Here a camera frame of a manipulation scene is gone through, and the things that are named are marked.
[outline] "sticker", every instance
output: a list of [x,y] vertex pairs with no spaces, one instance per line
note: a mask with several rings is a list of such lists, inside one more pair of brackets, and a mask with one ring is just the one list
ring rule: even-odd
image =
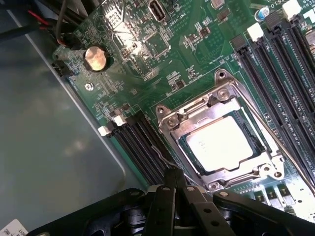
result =
[[28,232],[17,219],[0,231],[0,236],[25,236]]

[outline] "mounting screw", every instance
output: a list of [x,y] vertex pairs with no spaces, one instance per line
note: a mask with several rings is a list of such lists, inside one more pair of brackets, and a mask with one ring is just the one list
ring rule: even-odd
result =
[[230,98],[230,92],[227,88],[221,88],[218,91],[218,100],[224,102]]
[[210,183],[210,184],[208,185],[208,188],[209,188],[209,189],[216,190],[216,189],[219,188],[219,183],[218,183],[218,182]]
[[94,90],[94,85],[91,82],[88,82],[84,85],[85,89],[89,92]]
[[167,121],[167,124],[169,127],[175,127],[176,125],[179,124],[179,121],[176,117],[170,117]]
[[164,113],[164,108],[163,107],[159,107],[157,109],[157,112],[159,112],[160,114]]
[[228,196],[228,193],[226,193],[226,192],[220,192],[219,193],[222,197],[227,197]]
[[190,191],[194,191],[195,188],[194,187],[187,187],[187,190],[190,192]]
[[279,178],[281,176],[282,176],[282,174],[280,172],[275,172],[275,177]]

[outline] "ram slot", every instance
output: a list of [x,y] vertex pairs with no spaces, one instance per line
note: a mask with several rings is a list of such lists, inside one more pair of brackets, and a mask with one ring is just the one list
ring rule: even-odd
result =
[[[288,93],[265,47],[266,45],[263,43],[262,39],[260,39],[258,42],[252,45],[253,52],[256,58],[258,59],[261,67],[263,68],[270,85],[274,89],[280,102],[280,105],[286,114],[286,117],[292,124],[296,138],[299,140],[299,146],[301,150],[305,151],[308,156],[313,157],[315,153],[315,146],[314,143],[312,142],[312,136],[310,135],[309,130],[306,127],[306,124],[304,123],[302,117],[299,116],[297,108],[294,105],[294,101],[292,101],[292,97]],[[296,140],[294,137],[292,137],[292,135],[291,141],[296,145]],[[305,160],[305,158],[302,158],[302,162],[305,167],[308,166],[308,163]],[[312,173],[311,168],[307,167],[306,169],[309,172],[309,176],[311,176],[312,180],[314,181],[315,177],[314,174]]]
[[152,170],[146,166],[146,163],[141,160],[141,157],[138,155],[137,151],[131,146],[132,144],[128,142],[128,139],[123,134],[115,134],[115,138],[128,154],[129,158],[133,164],[140,171],[141,175],[144,177],[146,182],[149,185],[155,185],[159,183],[159,178],[156,176],[156,173],[153,173]]
[[139,152],[137,148],[133,145],[134,143],[128,136],[126,136],[125,132],[115,131],[115,138],[128,154],[129,158],[132,160],[134,165],[140,171],[142,176],[145,178],[148,184],[155,185],[160,183],[161,179],[159,175],[155,172],[154,169],[151,169],[151,164],[148,162],[147,158],[142,156],[142,152]]
[[293,28],[288,28],[286,31],[286,35],[291,43],[291,46],[295,52],[295,55],[297,59],[300,62],[300,66],[304,71],[304,74],[306,76],[307,81],[309,82],[310,87],[305,88],[305,90],[308,92],[308,95],[310,96],[310,93],[313,95],[311,96],[311,101],[314,102],[313,96],[314,96],[314,91],[313,89],[315,88],[315,74],[312,70],[312,63],[310,64],[310,61],[308,60],[307,54],[304,52],[306,51],[304,46],[300,43],[303,42],[302,39],[299,38],[299,34],[296,33],[299,32],[298,27],[294,26]]
[[313,100],[303,84],[303,78],[301,78],[301,75],[297,71],[282,36],[282,34],[278,34],[270,38],[271,48],[279,60],[279,64],[281,65],[288,82],[296,93],[302,110],[305,111],[307,116],[311,116],[313,111],[315,111]]
[[305,36],[302,34],[299,25],[299,15],[296,16],[296,19],[292,21],[291,28],[289,29],[291,34],[293,34],[297,40],[297,43],[295,42],[295,45],[300,48],[300,52],[302,52],[302,56],[306,58],[306,61],[309,64],[309,67],[311,68],[311,71],[313,72],[313,78],[315,74],[315,59],[310,51],[309,44],[306,41]]
[[115,127],[112,136],[117,139],[149,184],[163,183],[164,171],[169,167],[160,159],[152,145],[157,147],[167,160],[174,162],[171,154],[142,112],[127,118],[126,121],[127,124]]
[[259,96],[259,99],[264,104],[268,116],[270,117],[275,128],[279,132],[283,144],[295,157],[295,161],[297,162],[297,164],[302,167],[303,170],[307,170],[305,174],[309,176],[309,178],[311,178],[313,182],[315,182],[315,177],[311,172],[311,169],[309,168],[305,158],[301,157],[300,155],[300,148],[291,133],[290,127],[286,123],[286,120],[281,112],[278,110],[277,107],[275,107],[275,101],[265,88],[263,78],[256,68],[256,64],[250,55],[249,48],[244,47],[241,50],[237,50],[236,52],[238,54],[238,59],[240,63],[247,73],[247,76],[251,79],[251,83],[254,86]]

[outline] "capacitor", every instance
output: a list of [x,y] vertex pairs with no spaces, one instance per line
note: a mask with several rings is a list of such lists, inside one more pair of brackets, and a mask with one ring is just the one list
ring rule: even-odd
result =
[[258,11],[256,11],[255,13],[255,19],[258,21],[258,22],[261,22],[263,21],[266,16],[268,16],[270,14],[270,10],[269,10],[269,7],[265,6],[261,9],[259,9]]

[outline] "internal usb port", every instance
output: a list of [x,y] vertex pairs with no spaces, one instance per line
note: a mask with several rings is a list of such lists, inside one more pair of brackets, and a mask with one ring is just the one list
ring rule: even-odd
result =
[[149,10],[158,22],[163,21],[166,17],[163,7],[156,0],[153,0],[149,3]]

